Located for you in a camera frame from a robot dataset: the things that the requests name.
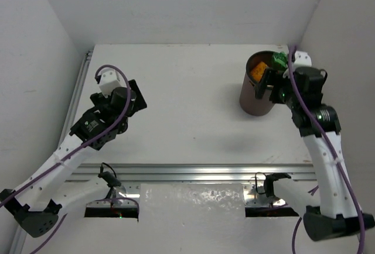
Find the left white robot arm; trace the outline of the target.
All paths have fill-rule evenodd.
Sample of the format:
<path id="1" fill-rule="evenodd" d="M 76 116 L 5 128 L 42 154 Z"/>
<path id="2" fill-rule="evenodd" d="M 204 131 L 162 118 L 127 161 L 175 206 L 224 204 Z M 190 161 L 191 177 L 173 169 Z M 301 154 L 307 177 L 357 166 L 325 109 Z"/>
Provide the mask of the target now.
<path id="1" fill-rule="evenodd" d="M 116 176 L 100 170 L 71 194 L 58 192 L 60 186 L 87 159 L 128 129 L 128 119 L 147 108 L 135 80 L 125 86 L 114 83 L 109 91 L 90 96 L 93 107 L 86 110 L 71 127 L 56 151 L 14 189 L 1 191 L 1 206 L 12 214 L 18 225 L 31 237 L 38 238 L 56 225 L 75 205 L 105 198 L 121 185 Z"/>

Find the orange bottle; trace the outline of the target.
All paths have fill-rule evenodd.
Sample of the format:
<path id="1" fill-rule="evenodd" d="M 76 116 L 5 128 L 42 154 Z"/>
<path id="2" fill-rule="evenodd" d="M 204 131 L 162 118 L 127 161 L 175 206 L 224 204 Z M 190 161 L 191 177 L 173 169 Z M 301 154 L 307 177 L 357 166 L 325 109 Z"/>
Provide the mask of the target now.
<path id="1" fill-rule="evenodd" d="M 268 68 L 268 66 L 263 62 L 259 62 L 254 68 L 250 71 L 250 77 L 253 79 L 255 83 L 259 83 L 261 78 L 264 74 L 264 71 Z"/>

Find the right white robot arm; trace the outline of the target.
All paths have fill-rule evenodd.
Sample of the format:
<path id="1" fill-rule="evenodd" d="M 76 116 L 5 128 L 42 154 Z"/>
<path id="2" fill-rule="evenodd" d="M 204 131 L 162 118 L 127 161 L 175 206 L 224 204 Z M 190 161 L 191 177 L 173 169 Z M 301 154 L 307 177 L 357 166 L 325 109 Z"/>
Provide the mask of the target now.
<path id="1" fill-rule="evenodd" d="M 270 101 L 291 110 L 292 121 L 312 159 L 320 197 L 300 192 L 286 173 L 266 177 L 265 195 L 285 200 L 302 218 L 306 233 L 315 242 L 363 234 L 374 228 L 374 216 L 362 211 L 347 187 L 339 118 L 333 107 L 322 103 L 327 76 L 325 70 L 313 67 L 298 67 L 291 74 L 266 68 L 255 86 L 257 99 L 271 87 Z"/>

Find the green plastic bottle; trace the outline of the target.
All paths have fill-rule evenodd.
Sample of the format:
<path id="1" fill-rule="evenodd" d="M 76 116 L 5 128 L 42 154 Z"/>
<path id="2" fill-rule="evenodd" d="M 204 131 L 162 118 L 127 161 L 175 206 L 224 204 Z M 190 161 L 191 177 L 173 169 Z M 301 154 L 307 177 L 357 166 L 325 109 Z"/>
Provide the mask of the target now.
<path id="1" fill-rule="evenodd" d="M 284 52 L 274 52 L 271 57 L 271 68 L 277 71 L 285 71 L 288 68 L 288 56 Z"/>

